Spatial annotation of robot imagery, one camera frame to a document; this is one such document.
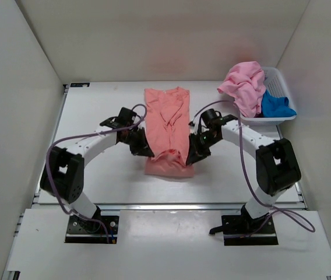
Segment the salmon pink t shirt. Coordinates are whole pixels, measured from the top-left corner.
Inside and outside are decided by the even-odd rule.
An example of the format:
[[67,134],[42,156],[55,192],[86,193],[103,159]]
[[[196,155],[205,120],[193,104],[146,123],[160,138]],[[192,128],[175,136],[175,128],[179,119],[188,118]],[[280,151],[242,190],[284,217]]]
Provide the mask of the salmon pink t shirt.
[[190,92],[182,87],[145,89],[146,138],[154,157],[147,159],[145,173],[153,176],[191,178],[186,164],[189,152]]

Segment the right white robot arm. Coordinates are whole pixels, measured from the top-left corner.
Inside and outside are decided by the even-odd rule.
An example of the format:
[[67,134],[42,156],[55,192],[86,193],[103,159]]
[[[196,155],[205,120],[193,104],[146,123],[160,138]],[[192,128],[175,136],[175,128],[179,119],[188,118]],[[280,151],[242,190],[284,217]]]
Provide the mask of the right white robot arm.
[[204,111],[196,129],[189,134],[186,164],[193,165],[211,155],[210,148],[220,141],[235,144],[240,156],[255,159],[257,188],[241,208],[238,226],[246,233],[255,233],[269,215],[279,197],[301,178],[300,168],[291,142],[276,140],[244,125],[234,115],[221,115],[216,110]]

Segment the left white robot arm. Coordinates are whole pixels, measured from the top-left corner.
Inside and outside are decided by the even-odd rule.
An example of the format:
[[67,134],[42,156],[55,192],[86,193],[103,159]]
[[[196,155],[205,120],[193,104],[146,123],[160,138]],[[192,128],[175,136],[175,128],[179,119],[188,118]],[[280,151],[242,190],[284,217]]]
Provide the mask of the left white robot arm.
[[90,134],[61,138],[48,148],[40,189],[55,197],[62,210],[77,218],[87,232],[105,229],[100,208],[83,192],[86,166],[105,150],[123,143],[134,156],[152,158],[145,129],[134,109],[123,107],[117,116],[99,123]]

